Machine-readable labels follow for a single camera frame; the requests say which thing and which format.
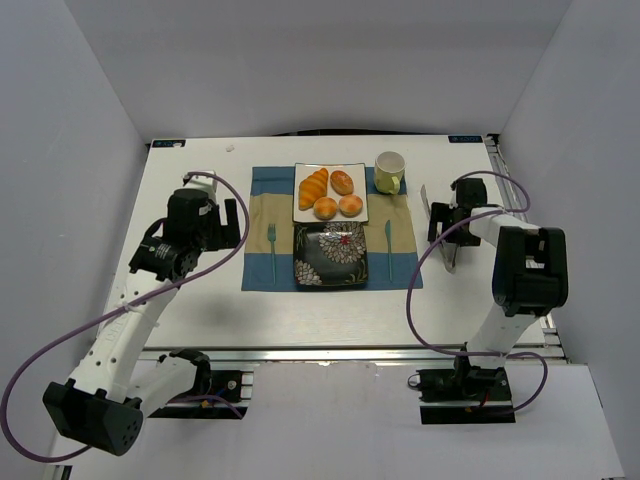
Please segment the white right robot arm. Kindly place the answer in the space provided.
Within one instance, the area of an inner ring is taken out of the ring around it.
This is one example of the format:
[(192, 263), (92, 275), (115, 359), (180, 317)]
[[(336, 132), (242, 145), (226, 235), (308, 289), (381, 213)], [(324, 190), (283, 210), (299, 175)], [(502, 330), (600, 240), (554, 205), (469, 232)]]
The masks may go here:
[(431, 202), (426, 188), (420, 190), (429, 220), (427, 239), (440, 250), (446, 268), (455, 270), (462, 247), (488, 243), (495, 248), (493, 306), (456, 358), (454, 370), (464, 379), (494, 379), (504, 371), (506, 357), (523, 332), (566, 303), (566, 235), (560, 228), (530, 224), (490, 204), (480, 178), (462, 178), (451, 189), (448, 203)]

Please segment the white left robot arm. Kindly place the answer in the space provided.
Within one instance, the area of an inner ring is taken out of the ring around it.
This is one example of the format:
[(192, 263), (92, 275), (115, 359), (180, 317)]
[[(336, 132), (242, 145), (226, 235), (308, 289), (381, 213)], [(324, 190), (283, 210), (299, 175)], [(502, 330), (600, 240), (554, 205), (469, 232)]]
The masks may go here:
[(239, 244), (238, 223), (221, 224), (219, 210), (213, 187), (183, 187), (169, 197), (166, 216), (145, 231), (129, 262), (118, 305), (122, 314), (101, 330), (65, 383), (52, 382), (45, 390), (43, 403), (62, 436), (121, 456), (146, 417), (176, 397), (209, 393), (210, 360), (197, 350), (173, 350), (153, 371), (132, 374), (179, 282), (201, 254)]

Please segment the metal tongs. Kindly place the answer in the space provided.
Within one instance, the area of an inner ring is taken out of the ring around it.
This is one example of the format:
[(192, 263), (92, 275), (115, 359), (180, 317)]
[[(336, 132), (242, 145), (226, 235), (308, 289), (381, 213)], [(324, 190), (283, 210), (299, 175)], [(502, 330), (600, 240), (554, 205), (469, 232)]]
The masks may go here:
[[(421, 186), (420, 196), (425, 210), (427, 224), (430, 224), (430, 221), (432, 219), (431, 202), (428, 199), (427, 189), (425, 185)], [(450, 274), (454, 274), (456, 270), (458, 246), (456, 244), (442, 242), (438, 245), (438, 251), (440, 253), (440, 256), (442, 257), (442, 262), (445, 270)]]

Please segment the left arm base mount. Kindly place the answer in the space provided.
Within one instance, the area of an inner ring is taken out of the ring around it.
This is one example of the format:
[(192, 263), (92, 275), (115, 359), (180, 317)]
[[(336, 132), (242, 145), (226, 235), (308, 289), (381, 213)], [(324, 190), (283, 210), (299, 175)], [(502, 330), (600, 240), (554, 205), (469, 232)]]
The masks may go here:
[(249, 373), (241, 370), (211, 369), (209, 357), (191, 349), (177, 349), (163, 354), (158, 364), (168, 358), (187, 360), (197, 369), (195, 386), (172, 399), (149, 415), (159, 419), (241, 420), (250, 399)]

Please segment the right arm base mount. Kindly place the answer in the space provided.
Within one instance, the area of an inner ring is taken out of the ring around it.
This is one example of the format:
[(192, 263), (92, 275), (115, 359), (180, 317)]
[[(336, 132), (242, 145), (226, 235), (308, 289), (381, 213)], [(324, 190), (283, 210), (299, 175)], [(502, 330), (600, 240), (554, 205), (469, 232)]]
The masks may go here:
[(422, 425), (512, 424), (512, 393), (504, 369), (464, 377), (453, 368), (423, 369), (407, 379), (419, 393)]

